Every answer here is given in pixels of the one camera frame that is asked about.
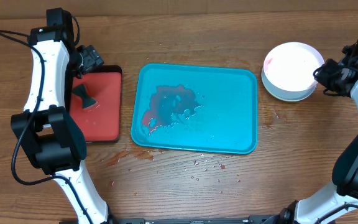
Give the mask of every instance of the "wood plank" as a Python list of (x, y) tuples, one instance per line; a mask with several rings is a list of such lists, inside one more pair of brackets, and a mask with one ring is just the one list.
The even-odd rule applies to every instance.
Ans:
[[(260, 81), (264, 57), (284, 42), (304, 42), (316, 47), (325, 59), (340, 59), (343, 45), (358, 39), (358, 11), (78, 20), (80, 43), (93, 44), (107, 65), (120, 65), (124, 71), (121, 138), (117, 143), (90, 144), (86, 159), (98, 192), (119, 218), (278, 213), (327, 184), (337, 157), (358, 133), (357, 110), (351, 99), (324, 96), (319, 86), (305, 101), (286, 103), (270, 96)], [(1, 20), (0, 29), (29, 33), (44, 24), (44, 19)], [(139, 71), (150, 62), (252, 71), (258, 79), (259, 94), (256, 150), (247, 156), (201, 156), (136, 146), (130, 137), (132, 109)], [(27, 100), (31, 72), (30, 50), (0, 37), (0, 223), (56, 223), (75, 218), (68, 200), (53, 182), (26, 187), (11, 177), (16, 139), (10, 115), (20, 113)], [(145, 151), (154, 160), (129, 155), (109, 167), (111, 159), (123, 150)], [(22, 151), (17, 170), (25, 180), (44, 176), (31, 167)], [(338, 220), (355, 222), (358, 212)]]
[(62, 7), (76, 16), (358, 10), (355, 0), (15, 0), (0, 1), (0, 19), (44, 18)]

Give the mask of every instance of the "wooden surface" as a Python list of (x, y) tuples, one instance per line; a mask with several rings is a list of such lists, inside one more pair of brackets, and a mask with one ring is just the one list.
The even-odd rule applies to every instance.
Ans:
[[(304, 42), (316, 47), (325, 59), (340, 59), (342, 47), (358, 38), (358, 11), (78, 20), (80, 43), (93, 44), (106, 64), (120, 65), (124, 71), (121, 138), (115, 144), (89, 145), (86, 158), (99, 194), (119, 218), (278, 213), (326, 185), (337, 157), (358, 133), (357, 110), (351, 99), (324, 96), (319, 86), (307, 100), (286, 103), (270, 96), (260, 81), (265, 56), (284, 42)], [(25, 33), (44, 25), (44, 19), (0, 21), (0, 29)], [(135, 89), (140, 69), (150, 62), (245, 68), (255, 73), (259, 94), (255, 151), (247, 156), (201, 156), (136, 146), (130, 137)], [(27, 187), (11, 175), (16, 138), (9, 122), (27, 101), (31, 74), (30, 50), (0, 37), (0, 223), (57, 223), (75, 218), (57, 184)], [(17, 170), (25, 180), (44, 176), (22, 151)], [(356, 222), (358, 212), (338, 221)]]
[(358, 10), (358, 0), (0, 0), (0, 19), (44, 18), (56, 7), (77, 17), (178, 15)]

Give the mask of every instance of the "robotic arm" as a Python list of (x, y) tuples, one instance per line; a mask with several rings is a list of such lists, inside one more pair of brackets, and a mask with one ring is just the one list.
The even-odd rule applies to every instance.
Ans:
[[(36, 108), (42, 72), (39, 54), (32, 51), (34, 66), (29, 99), (22, 114), (13, 115), (11, 127), (30, 163), (53, 178), (73, 205), (79, 224), (168, 224), (168, 223), (330, 223), (341, 215), (358, 208), (358, 135), (337, 160), (333, 181), (310, 198), (293, 202), (279, 215), (255, 215), (242, 219), (212, 220), (119, 220), (111, 215), (107, 203), (97, 193), (85, 166), (84, 136), (68, 114), (73, 77), (81, 78), (103, 64), (92, 45), (75, 48), (71, 14), (63, 9), (47, 10), (47, 26), (31, 30), (28, 43), (42, 54), (45, 65), (42, 101)], [(348, 96), (358, 109), (358, 41), (343, 49), (345, 57), (332, 59), (314, 73), (326, 87), (324, 94)], [(39, 136), (43, 128), (53, 134)]]

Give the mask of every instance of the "blue tray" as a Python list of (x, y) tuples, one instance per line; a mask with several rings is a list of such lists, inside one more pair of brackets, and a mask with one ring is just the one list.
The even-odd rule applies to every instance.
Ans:
[(151, 63), (140, 71), (131, 136), (140, 146), (247, 154), (257, 105), (248, 70)]

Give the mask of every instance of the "wooden table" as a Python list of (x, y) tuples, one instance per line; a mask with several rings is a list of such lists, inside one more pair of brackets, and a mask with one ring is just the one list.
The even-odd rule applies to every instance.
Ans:
[[(307, 100), (286, 103), (269, 95), (260, 81), (266, 54), (284, 42), (304, 42), (317, 48), (325, 59), (339, 60), (342, 47), (358, 39), (358, 11), (78, 20), (80, 43), (93, 44), (107, 65), (120, 65), (124, 71), (121, 138), (117, 143), (90, 144), (86, 158), (99, 194), (119, 218), (278, 213), (326, 185), (336, 159), (358, 133), (357, 110), (350, 98), (324, 96), (319, 86)], [(45, 24), (44, 19), (0, 20), (0, 29), (29, 33)], [(258, 79), (259, 95), (255, 151), (247, 156), (202, 156), (199, 152), (136, 146), (130, 128), (137, 78), (150, 62), (252, 71)], [(30, 50), (0, 37), (0, 223), (57, 223), (75, 218), (56, 183), (26, 187), (11, 175), (17, 140), (9, 122), (27, 101), (31, 75)], [(24, 180), (44, 177), (22, 151), (17, 170)], [(358, 212), (338, 221), (355, 222)]]

